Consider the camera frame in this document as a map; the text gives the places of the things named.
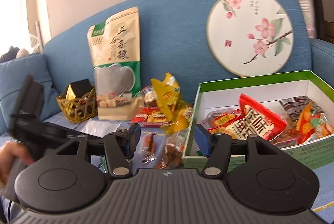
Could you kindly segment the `person's left hand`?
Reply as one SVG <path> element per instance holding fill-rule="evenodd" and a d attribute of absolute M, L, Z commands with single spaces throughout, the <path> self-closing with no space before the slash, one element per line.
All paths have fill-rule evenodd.
<path fill-rule="evenodd" d="M 5 142 L 5 144 L 1 147 L 0 155 L 1 182 L 3 184 L 7 183 L 10 171 L 16 158 L 20 159 L 28 166 L 35 162 L 26 146 L 13 141 Z"/>

